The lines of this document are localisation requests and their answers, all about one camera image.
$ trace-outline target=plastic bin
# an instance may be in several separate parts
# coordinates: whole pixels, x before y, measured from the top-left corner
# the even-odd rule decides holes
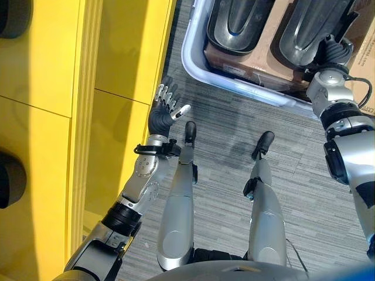
[[[317,119],[310,102],[290,97],[240,79],[233,79],[212,73],[203,50],[207,42],[206,28],[214,0],[195,0],[190,13],[185,38],[182,44],[182,64],[193,78],[240,95],[281,107],[287,111]]]

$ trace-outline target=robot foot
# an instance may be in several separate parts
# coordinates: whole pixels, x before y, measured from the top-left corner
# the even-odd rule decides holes
[[[191,143],[194,148],[195,137],[197,137],[197,126],[193,121],[185,125],[185,145]]]
[[[265,155],[268,152],[268,148],[274,141],[275,134],[271,131],[264,132],[258,140],[257,146],[255,147],[251,158],[254,160],[261,159],[262,154]]]

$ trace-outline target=yellow cabinet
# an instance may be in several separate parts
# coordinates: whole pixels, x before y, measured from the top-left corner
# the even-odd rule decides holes
[[[32,2],[26,33],[0,39],[0,150],[27,173],[23,197],[0,210],[0,280],[52,280],[117,197],[147,135],[175,7]]]
[[[175,0],[103,2],[84,234],[114,203],[145,142],[147,115],[163,72]]]
[[[33,0],[29,29],[0,39],[0,150],[27,173],[0,210],[0,279],[52,280],[82,240],[100,0]]]
[[[47,280],[65,262],[70,120],[3,97],[0,112],[1,149],[28,179],[21,199],[0,210],[0,273]]]

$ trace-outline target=gray carpet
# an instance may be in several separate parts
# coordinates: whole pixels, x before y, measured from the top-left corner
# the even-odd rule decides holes
[[[178,2],[165,74],[179,85],[180,104],[192,110],[174,124],[171,138],[180,143],[185,122],[197,124],[194,186],[195,247],[244,255],[248,248],[251,203],[242,195],[254,166],[250,153],[267,130],[275,141],[267,154],[285,217],[285,231],[311,272],[367,261],[367,244],[348,186],[329,176],[317,121],[285,112],[229,91],[203,84],[184,70],[180,52],[192,0]],[[168,189],[176,168],[161,185],[158,199],[127,252],[118,280],[146,280],[162,271],[156,260],[156,240]],[[287,245],[294,268],[302,269]]]

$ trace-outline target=cabinet door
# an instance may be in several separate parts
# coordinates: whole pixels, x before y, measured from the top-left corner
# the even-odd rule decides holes
[[[22,198],[0,210],[0,275],[52,280],[64,269],[69,118],[0,97],[0,150],[23,163]]]
[[[176,0],[103,2],[96,88],[150,104]]]
[[[32,5],[30,28],[0,39],[0,95],[70,117],[80,1]]]
[[[95,90],[88,154],[84,230],[101,219],[130,178],[148,106]]]

